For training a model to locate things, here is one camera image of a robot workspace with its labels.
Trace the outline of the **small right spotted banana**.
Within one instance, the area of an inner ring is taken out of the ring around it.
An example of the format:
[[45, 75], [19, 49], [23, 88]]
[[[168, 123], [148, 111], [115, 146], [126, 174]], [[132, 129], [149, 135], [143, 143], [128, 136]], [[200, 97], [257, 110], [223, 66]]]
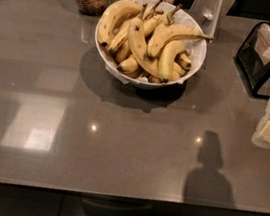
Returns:
[[178, 54], [176, 57], [176, 63], [180, 65], [180, 67], [183, 68], [183, 70], [190, 70], [192, 68], [191, 60], [186, 54]]

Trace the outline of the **short upright yellow banana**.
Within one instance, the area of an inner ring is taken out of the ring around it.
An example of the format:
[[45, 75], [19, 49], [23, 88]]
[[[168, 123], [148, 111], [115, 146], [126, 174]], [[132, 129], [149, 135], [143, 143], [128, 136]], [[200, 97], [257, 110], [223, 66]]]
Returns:
[[174, 60], [176, 56], [185, 51], [185, 46], [182, 41], [173, 40], [164, 46], [158, 59], [158, 74], [162, 82], [176, 81], [180, 75], [174, 67]]

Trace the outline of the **small bottom left banana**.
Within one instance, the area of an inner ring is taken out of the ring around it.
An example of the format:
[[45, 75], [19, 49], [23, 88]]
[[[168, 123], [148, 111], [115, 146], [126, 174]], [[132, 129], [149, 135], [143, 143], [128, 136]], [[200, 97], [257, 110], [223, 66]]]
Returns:
[[126, 58], [124, 61], [122, 61], [118, 67], [117, 70], [120, 71], [121, 73], [132, 73], [138, 70], [138, 62], [133, 56], [129, 56]]

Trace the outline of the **long central yellow banana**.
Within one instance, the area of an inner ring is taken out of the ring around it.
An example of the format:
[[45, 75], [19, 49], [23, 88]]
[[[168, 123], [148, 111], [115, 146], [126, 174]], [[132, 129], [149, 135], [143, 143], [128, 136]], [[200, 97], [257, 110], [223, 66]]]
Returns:
[[159, 19], [158, 23], [155, 25], [154, 28], [150, 28], [148, 33], [145, 34], [145, 28], [143, 26], [144, 24], [144, 12], [147, 9], [147, 4], [142, 4], [140, 14], [133, 18], [131, 20], [131, 23], [129, 24], [129, 30], [128, 30], [128, 41], [130, 46], [130, 51], [133, 55], [133, 57], [136, 59], [138, 64], [144, 69], [146, 72], [148, 72], [150, 75], [158, 78], [158, 70], [157, 70], [157, 62], [156, 60], [151, 61], [151, 59], [147, 55], [147, 42], [145, 38], [151, 34], [156, 26], [159, 25]]

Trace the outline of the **left curved yellow banana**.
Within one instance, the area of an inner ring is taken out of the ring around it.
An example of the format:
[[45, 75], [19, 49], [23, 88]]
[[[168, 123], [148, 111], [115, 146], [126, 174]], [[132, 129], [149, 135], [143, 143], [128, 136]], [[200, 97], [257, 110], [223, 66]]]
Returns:
[[117, 22], [130, 14], [137, 15], [141, 7], [133, 0], [118, 0], [111, 3], [101, 15], [97, 25], [97, 40], [102, 46], [107, 46], [111, 40], [113, 29]]

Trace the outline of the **white metal stand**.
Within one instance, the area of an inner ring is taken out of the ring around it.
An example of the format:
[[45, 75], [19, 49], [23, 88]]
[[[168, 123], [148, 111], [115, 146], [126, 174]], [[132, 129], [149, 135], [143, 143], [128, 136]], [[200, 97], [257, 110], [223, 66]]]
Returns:
[[221, 16], [225, 15], [236, 0], [194, 0], [189, 9], [193, 19], [203, 32], [211, 37], [219, 27]]

